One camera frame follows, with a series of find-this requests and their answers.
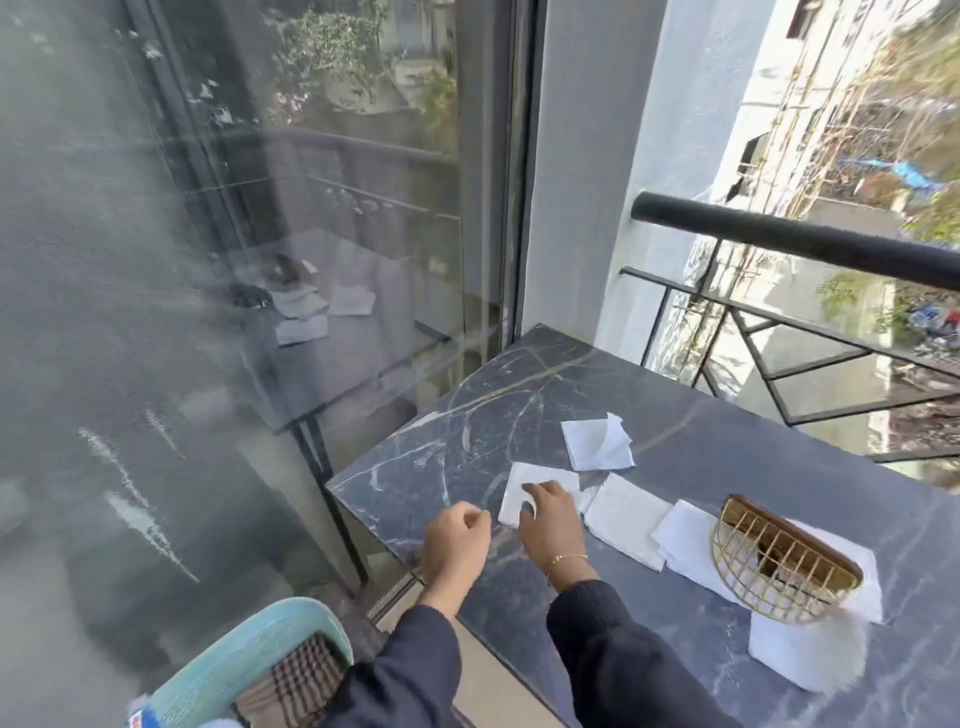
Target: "white wall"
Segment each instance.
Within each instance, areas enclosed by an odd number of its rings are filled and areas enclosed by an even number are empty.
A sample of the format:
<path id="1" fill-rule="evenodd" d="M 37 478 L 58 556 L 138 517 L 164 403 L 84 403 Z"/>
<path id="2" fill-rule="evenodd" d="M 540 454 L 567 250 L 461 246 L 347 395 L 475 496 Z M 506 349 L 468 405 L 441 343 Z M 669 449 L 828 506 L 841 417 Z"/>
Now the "white wall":
<path id="1" fill-rule="evenodd" d="M 593 341 L 665 4 L 547 5 L 524 331 Z"/>
<path id="2" fill-rule="evenodd" d="M 618 271 L 632 265 L 681 279 L 694 236 L 635 223 L 630 204 L 644 189 L 709 197 L 774 5 L 775 0 L 670 0 L 621 200 L 597 346 L 632 361 L 642 356 L 662 289 Z"/>

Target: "gold wire basket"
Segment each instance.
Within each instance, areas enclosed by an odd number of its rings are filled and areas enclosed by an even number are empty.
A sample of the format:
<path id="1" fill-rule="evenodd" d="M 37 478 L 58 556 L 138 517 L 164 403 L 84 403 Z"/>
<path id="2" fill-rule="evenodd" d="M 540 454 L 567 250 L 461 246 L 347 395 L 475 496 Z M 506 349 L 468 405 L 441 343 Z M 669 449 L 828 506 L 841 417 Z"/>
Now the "gold wire basket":
<path id="1" fill-rule="evenodd" d="M 852 559 L 743 496 L 724 503 L 710 553 L 745 606 L 788 624 L 826 617 L 863 583 Z"/>

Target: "tree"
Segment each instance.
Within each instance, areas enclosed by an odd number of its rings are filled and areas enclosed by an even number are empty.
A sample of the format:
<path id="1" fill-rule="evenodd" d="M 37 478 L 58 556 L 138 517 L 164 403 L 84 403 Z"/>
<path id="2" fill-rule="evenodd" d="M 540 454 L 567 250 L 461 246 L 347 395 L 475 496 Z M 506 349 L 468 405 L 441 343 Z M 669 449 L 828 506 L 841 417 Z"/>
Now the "tree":
<path id="1" fill-rule="evenodd" d="M 437 146 L 453 154 L 457 151 L 457 81 L 442 71 L 433 71 L 426 79 L 420 97 L 420 113 L 427 131 Z"/>
<path id="2" fill-rule="evenodd" d="M 347 82 L 368 99 L 384 72 L 380 31 L 386 16 L 383 0 L 358 0 L 358 13 L 344 7 L 333 12 L 308 10 L 300 17 L 264 16 L 280 35 L 283 48 L 276 54 L 290 71 L 300 92 L 327 81 Z"/>

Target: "navy jacket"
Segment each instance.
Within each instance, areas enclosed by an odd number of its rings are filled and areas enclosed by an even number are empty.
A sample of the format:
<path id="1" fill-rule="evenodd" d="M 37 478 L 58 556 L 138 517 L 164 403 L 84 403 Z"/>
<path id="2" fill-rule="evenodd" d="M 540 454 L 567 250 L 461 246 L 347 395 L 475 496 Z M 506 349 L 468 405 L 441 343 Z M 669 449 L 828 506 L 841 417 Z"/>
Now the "navy jacket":
<path id="1" fill-rule="evenodd" d="M 570 674 L 585 728 L 739 728 L 616 591 L 585 581 L 554 599 L 547 630 Z M 409 610 L 383 650 L 348 673 L 324 728 L 445 728 L 460 684 L 453 627 L 435 609 Z"/>

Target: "sliding glass door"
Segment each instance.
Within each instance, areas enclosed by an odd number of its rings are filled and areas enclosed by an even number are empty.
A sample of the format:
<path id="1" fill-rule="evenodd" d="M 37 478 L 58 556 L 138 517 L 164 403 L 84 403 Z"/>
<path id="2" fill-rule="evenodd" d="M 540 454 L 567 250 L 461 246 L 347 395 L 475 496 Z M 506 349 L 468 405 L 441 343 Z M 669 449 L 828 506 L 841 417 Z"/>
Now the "sliding glass door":
<path id="1" fill-rule="evenodd" d="M 529 8 L 0 2 L 0 723 L 92 728 L 403 573 L 324 484 L 510 338 Z"/>

